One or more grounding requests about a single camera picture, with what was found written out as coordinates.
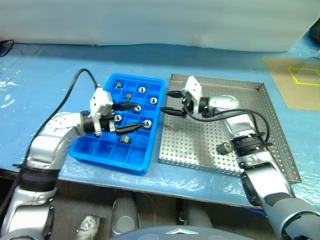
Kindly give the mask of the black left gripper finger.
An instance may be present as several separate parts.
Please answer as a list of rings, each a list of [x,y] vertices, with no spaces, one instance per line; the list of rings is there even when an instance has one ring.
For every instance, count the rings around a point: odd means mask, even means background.
[[[145,123],[144,122],[136,122],[136,123],[130,123],[128,125],[122,126],[122,127],[118,127],[115,130],[116,134],[130,134],[133,133],[141,128],[145,127]]]
[[[133,102],[118,102],[112,105],[114,111],[127,111],[138,107],[139,104]]]

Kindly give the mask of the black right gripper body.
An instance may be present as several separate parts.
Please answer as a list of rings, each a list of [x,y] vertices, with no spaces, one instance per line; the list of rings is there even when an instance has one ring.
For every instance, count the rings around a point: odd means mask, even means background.
[[[192,116],[194,111],[194,102],[191,94],[186,94],[182,98],[182,118],[186,118],[187,116]]]

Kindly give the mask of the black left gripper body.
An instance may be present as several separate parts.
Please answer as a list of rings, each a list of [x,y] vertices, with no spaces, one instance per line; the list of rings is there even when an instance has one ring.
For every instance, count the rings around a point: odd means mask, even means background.
[[[115,112],[113,109],[100,117],[100,127],[103,132],[114,133],[117,130]]]

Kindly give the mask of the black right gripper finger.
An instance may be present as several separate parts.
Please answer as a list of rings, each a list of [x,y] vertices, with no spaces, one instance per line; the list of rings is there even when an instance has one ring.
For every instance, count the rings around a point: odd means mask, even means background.
[[[162,107],[161,111],[167,115],[170,116],[175,116],[175,117],[181,117],[185,118],[186,117],[186,111],[180,110],[180,109],[175,109],[173,107]]]
[[[171,90],[165,93],[166,96],[172,97],[172,98],[176,98],[176,99],[180,99],[180,98],[184,98],[184,95],[181,91],[179,90]]]

